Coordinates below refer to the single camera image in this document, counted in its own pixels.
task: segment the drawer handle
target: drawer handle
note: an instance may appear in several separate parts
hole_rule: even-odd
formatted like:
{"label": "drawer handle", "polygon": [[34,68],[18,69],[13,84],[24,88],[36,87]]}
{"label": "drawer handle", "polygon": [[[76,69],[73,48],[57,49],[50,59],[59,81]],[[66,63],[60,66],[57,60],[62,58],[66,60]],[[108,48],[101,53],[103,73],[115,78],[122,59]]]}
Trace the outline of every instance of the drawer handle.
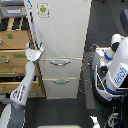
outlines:
{"label": "drawer handle", "polygon": [[8,62],[9,62],[9,59],[7,59],[7,61],[0,62],[0,64],[5,64],[5,63],[8,63]]}
{"label": "drawer handle", "polygon": [[55,61],[50,61],[50,63],[51,63],[51,64],[54,64],[54,65],[57,65],[57,66],[64,66],[64,65],[66,65],[66,64],[71,63],[71,61],[67,61],[67,62],[64,62],[64,63],[62,63],[62,64],[56,63]]}
{"label": "drawer handle", "polygon": [[66,84],[70,81],[69,80],[53,80],[52,82],[54,82],[56,84]]}
{"label": "drawer handle", "polygon": [[3,89],[6,88],[5,86],[2,86],[0,89],[0,92],[4,92],[4,93],[9,93],[12,92],[13,90],[8,90],[8,91],[3,91]]}
{"label": "drawer handle", "polygon": [[0,75],[15,75],[16,71],[14,72],[8,72],[8,73],[0,73]]}

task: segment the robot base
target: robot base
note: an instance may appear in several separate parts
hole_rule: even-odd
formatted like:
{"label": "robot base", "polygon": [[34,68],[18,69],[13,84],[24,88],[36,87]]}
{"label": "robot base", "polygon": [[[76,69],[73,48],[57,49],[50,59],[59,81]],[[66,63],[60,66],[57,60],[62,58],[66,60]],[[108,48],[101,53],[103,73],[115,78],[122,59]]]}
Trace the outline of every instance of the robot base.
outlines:
{"label": "robot base", "polygon": [[94,97],[96,98],[96,100],[103,106],[105,107],[113,107],[113,106],[117,106],[119,103],[119,100],[117,99],[112,99],[111,101],[106,100],[105,98],[103,98],[97,91],[96,89],[96,85],[95,85],[95,79],[94,79],[94,71],[92,70],[92,89],[93,89],[93,94]]}

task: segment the wooden drawer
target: wooden drawer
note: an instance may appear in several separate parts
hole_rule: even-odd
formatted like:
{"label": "wooden drawer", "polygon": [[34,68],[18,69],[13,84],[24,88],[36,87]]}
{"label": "wooden drawer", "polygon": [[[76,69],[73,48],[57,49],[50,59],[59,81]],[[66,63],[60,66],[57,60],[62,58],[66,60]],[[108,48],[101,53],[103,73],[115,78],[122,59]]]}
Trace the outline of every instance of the wooden drawer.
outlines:
{"label": "wooden drawer", "polygon": [[0,77],[16,77],[16,76],[25,76],[26,69],[25,67],[1,67],[0,68]]}
{"label": "wooden drawer", "polygon": [[77,98],[79,79],[63,79],[67,83],[55,79],[43,80],[47,99]]}
{"label": "wooden drawer", "polygon": [[25,49],[30,39],[27,30],[22,30],[0,32],[0,40],[0,49]]}
{"label": "wooden drawer", "polygon": [[[21,82],[0,82],[0,93],[11,93],[15,90]],[[33,81],[30,93],[40,93],[41,88],[39,86],[39,78]]]}
{"label": "wooden drawer", "polygon": [[82,59],[40,61],[42,78],[80,77]]}
{"label": "wooden drawer", "polygon": [[27,61],[25,50],[0,50],[0,67],[25,66]]}

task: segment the dark floor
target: dark floor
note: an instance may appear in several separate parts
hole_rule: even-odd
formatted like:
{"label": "dark floor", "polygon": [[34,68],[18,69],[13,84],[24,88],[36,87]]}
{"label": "dark floor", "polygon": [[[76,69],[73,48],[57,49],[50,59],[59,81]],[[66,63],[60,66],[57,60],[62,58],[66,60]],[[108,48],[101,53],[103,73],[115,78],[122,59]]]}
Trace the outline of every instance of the dark floor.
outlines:
{"label": "dark floor", "polygon": [[[86,38],[85,52],[91,52],[91,45],[100,47],[109,46],[111,37],[115,33],[126,36],[120,23],[121,10],[128,7],[128,1],[106,0],[104,4],[92,0],[91,16]],[[89,72],[82,70],[82,79],[87,79]],[[85,87],[86,82],[80,81],[80,87]],[[5,105],[0,104],[0,113]],[[83,128],[92,128],[90,116],[98,117],[101,128],[105,118],[97,108],[92,90],[89,93],[79,91],[77,99],[47,100],[46,98],[28,99],[26,106],[25,128],[36,128],[45,125],[79,125]]]}

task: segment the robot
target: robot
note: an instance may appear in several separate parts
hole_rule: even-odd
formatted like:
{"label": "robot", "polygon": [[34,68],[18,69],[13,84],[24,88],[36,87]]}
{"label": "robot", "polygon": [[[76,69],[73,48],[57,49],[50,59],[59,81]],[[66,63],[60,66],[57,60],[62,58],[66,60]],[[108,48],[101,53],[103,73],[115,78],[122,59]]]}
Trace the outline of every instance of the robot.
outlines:
{"label": "robot", "polygon": [[[128,10],[120,20],[128,34]],[[93,63],[93,91],[102,103],[114,106],[128,91],[128,37],[114,34],[111,46],[96,48]]]}

